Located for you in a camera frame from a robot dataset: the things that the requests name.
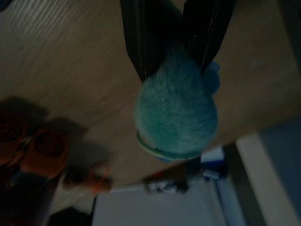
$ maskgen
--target wood grain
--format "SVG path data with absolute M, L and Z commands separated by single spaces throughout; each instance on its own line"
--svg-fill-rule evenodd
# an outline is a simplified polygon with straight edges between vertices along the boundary
M 184 0 L 176 1 L 183 7 Z M 221 50 L 220 126 L 212 146 L 301 113 L 301 81 L 276 0 L 239 1 Z M 46 108 L 86 128 L 69 164 L 110 156 L 115 185 L 168 167 L 135 141 L 141 86 L 118 0 L 15 0 L 0 14 L 0 99 Z

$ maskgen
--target plush ear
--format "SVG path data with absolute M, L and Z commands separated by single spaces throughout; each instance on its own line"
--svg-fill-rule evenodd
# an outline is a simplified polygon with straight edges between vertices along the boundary
M 220 66 L 212 61 L 208 68 L 202 74 L 202 79 L 207 90 L 213 95 L 220 87 L 220 78 L 218 71 Z

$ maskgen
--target blue object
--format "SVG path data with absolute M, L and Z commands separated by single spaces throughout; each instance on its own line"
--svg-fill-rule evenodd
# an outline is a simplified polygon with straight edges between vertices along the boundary
M 182 49 L 170 51 L 157 72 L 144 81 L 137 99 L 137 139 L 143 148 L 166 160 L 200 155 L 217 130 L 212 95 L 220 84 L 218 69 L 213 63 L 201 75 Z

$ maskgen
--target teal furry toy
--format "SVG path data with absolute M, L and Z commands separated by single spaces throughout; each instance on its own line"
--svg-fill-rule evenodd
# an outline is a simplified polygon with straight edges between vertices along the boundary
M 143 148 L 166 160 L 200 155 L 217 129 L 212 95 L 219 88 L 218 69 L 212 62 L 201 75 L 185 52 L 169 53 L 154 76 L 144 81 L 136 102 L 137 139 Z
M 141 80 L 135 107 L 137 141 L 167 161 L 200 156 L 218 117 L 213 62 L 235 0 L 120 0 L 127 54 Z

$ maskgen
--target orange object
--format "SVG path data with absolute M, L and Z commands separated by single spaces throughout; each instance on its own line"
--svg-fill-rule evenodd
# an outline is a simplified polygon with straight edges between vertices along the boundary
M 0 111 L 0 166 L 12 160 L 28 127 L 29 123 L 22 117 Z
M 102 176 L 95 174 L 96 170 L 100 168 L 105 168 Z M 99 161 L 91 167 L 88 176 L 78 169 L 69 171 L 63 180 L 63 186 L 66 189 L 83 187 L 91 190 L 94 194 L 109 192 L 112 189 L 112 184 L 107 178 L 108 174 L 109 167 L 104 162 Z
M 66 163 L 68 148 L 67 138 L 46 128 L 39 129 L 20 163 L 21 170 L 49 179 L 54 178 Z

